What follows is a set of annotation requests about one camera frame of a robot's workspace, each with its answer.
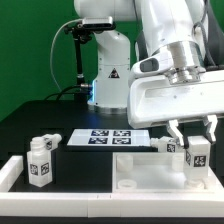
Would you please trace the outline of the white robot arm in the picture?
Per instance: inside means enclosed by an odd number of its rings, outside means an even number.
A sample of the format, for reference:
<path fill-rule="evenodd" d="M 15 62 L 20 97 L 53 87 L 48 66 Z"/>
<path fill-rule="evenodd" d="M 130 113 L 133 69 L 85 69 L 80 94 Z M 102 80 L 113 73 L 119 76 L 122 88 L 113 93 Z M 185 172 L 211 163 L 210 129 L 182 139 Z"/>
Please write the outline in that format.
<path fill-rule="evenodd" d="M 210 0 L 74 0 L 98 44 L 93 109 L 127 111 L 135 129 L 201 120 L 215 140 L 224 115 L 224 30 Z"/>

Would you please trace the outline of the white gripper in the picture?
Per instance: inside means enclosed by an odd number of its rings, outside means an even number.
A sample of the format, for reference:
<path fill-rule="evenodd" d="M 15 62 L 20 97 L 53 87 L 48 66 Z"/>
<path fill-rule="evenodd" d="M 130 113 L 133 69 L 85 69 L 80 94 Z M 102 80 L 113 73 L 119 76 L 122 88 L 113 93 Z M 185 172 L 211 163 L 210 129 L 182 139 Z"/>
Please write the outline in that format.
<path fill-rule="evenodd" d="M 167 132 L 181 147 L 184 138 L 178 121 L 186 123 L 204 117 L 206 136 L 215 143 L 217 117 L 224 116 L 224 70 L 203 73 L 199 82 L 175 85 L 163 75 L 140 78 L 131 85 L 127 114 L 135 129 L 167 123 Z"/>

